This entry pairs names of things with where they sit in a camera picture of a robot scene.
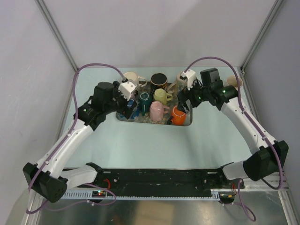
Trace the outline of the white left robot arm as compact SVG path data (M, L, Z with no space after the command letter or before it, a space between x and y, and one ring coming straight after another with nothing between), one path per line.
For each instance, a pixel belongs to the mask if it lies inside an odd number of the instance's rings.
M47 201L57 202L68 189L86 183L99 187L104 182L101 167L94 163L65 171L65 164L78 146L105 121L113 112L130 119L137 103L128 107L128 102L136 93L137 83L127 80L100 82L94 93L76 109L71 126L54 146L37 163L27 163L23 173L29 185Z

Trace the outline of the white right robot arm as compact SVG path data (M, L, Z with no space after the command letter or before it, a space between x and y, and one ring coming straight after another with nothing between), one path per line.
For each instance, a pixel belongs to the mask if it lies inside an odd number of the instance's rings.
M231 85L223 85L216 68L203 70L200 75L201 79L197 79L196 72L191 69L180 74L180 78L187 84L177 94L178 110L189 112L187 101L192 108L202 102L209 102L235 125L252 154L245 161L224 165L223 172L216 177L217 184L227 188L234 179L250 178L258 181L279 171L285 163L288 144L277 141L265 131L238 98L237 89Z

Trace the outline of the pink faceted mug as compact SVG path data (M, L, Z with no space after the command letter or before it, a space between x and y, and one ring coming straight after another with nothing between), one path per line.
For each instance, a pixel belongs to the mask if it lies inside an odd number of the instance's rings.
M152 102L150 106L150 119L153 122L159 122L163 119L164 115L169 113L170 107L163 105L159 101Z

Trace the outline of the floral patterned serving tray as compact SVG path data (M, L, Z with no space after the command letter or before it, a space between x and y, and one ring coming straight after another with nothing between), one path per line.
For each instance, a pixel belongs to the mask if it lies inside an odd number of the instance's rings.
M139 98L140 94L142 92L150 92L150 82L148 82L148 84L144 87L140 87L139 89L139 94L136 97L136 99ZM173 107L175 107L178 104L178 98L175 95L175 93L172 93L172 97L173 99L167 102L167 106L169 106L171 109L173 109ZM142 111L140 109L137 109L137 111L133 114L132 118L127 120L124 116L116 113L116 118L120 121L124 121L124 122L137 122L137 123L149 123L149 124L166 124L167 120L170 118L170 112L165 114L163 119L159 122L154 122L150 119L150 113L147 112L145 114L145 116L142 115ZM184 119L182 124L175 124L172 123L171 125L176 125L176 126L189 126L192 123L192 111L190 111L186 118Z

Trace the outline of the blue faceted mug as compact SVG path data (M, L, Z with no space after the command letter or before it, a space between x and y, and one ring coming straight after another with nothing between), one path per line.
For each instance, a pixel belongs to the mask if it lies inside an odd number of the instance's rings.
M138 108L138 103L134 99L130 99L127 104L128 109L132 109L131 119L135 119L139 116L140 111Z

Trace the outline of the yellow faceted mug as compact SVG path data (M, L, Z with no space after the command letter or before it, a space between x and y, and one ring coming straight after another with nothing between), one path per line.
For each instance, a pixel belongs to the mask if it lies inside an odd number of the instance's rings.
M167 93L164 89L156 89L154 92L154 100L159 101L163 105L167 105L167 102L172 99L172 94Z

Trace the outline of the left aluminium frame post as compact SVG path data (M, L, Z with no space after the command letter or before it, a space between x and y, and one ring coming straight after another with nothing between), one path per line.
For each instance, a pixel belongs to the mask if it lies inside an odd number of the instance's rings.
M35 0L35 3L38 7L38 9L40 10L42 16L44 17L47 25L49 26L54 38L56 39L59 47L61 48L64 56L66 57L69 65L71 66L71 68L76 71L78 69L78 66L55 22L55 20L53 19L53 16L50 12L50 10L48 9L46 3L44 0Z

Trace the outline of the right aluminium frame post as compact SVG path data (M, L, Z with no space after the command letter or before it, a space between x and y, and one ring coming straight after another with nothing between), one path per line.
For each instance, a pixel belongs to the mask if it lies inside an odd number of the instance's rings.
M266 19L264 20L261 28L259 29L259 32L258 32L257 36L255 37L253 44L251 45L249 51L246 54L246 57L244 58L241 66L240 66L240 71L242 72L242 74L245 73L247 65L249 64L250 60L254 56L255 52L258 50L260 44L262 43L263 39L267 35L267 32L271 28L272 24L274 23L277 15L279 14L279 12L280 12L282 6L285 4L285 2L286 2L285 0L276 0L274 2L271 10L267 14Z

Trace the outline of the black mug orange trim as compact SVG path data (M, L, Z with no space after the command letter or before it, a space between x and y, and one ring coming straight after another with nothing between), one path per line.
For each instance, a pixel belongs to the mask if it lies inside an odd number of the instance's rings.
M150 93L153 94L156 89L165 89L168 83L167 76L162 73L153 74L150 78Z

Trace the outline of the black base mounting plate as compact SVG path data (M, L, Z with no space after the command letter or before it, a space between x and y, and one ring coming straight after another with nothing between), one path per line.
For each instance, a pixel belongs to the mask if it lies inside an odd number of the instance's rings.
M238 179L228 180L221 169L106 168L93 185L109 188L117 197L211 197L212 189L244 189Z

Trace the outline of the cream coral pattern mug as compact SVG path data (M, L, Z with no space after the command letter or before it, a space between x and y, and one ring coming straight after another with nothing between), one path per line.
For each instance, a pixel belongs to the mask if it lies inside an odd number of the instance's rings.
M238 81L236 79L236 77L234 75L229 76L226 80L226 85L231 85L233 86L235 89L238 89L238 87L242 87L243 85L243 80L240 76L238 76Z

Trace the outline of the dark green faceted mug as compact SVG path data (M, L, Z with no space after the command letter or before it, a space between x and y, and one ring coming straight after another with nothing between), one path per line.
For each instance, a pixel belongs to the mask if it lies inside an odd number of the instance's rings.
M152 104L152 97L147 92L142 92L139 96L139 110L142 116L150 111L150 106Z

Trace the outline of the aluminium frame post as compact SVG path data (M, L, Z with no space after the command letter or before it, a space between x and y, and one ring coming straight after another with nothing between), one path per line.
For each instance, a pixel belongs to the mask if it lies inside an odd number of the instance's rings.
M38 7L38 9L40 10L42 16L44 17L47 25L49 26L54 38L56 39L59 47L61 48L64 56L66 57L69 65L71 66L71 68L76 71L78 69L78 66L55 22L55 20L53 19L53 16L50 12L50 10L48 9L46 3L44 0L35 0L35 3Z
M257 36L255 37L253 44L251 45L249 51L246 54L246 57L244 58L241 66L240 66L240 71L242 72L242 74L245 73L247 65L249 64L250 60L254 56L255 52L258 50L260 44L262 43L263 39L267 35L267 32L271 28L272 24L274 23L277 15L279 14L279 12L280 12L282 6L285 4L285 2L286 2L285 0L276 0L274 2L271 10L267 14L266 19L264 20L261 28L259 29L259 32L258 32Z

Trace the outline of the cream mug with script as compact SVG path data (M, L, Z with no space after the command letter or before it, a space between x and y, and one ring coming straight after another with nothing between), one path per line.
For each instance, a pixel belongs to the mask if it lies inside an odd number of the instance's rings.
M129 72L124 73L124 76L128 80L132 80L133 82L138 84L139 87L145 87L148 83L146 78L139 76L136 72L129 71Z

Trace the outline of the tall cream seahorse mug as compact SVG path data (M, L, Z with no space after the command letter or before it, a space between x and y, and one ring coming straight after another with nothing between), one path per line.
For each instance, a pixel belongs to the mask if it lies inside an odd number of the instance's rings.
M175 81L167 87L167 93L177 95L179 91L186 87L187 82L181 78L181 74L181 72L177 74Z

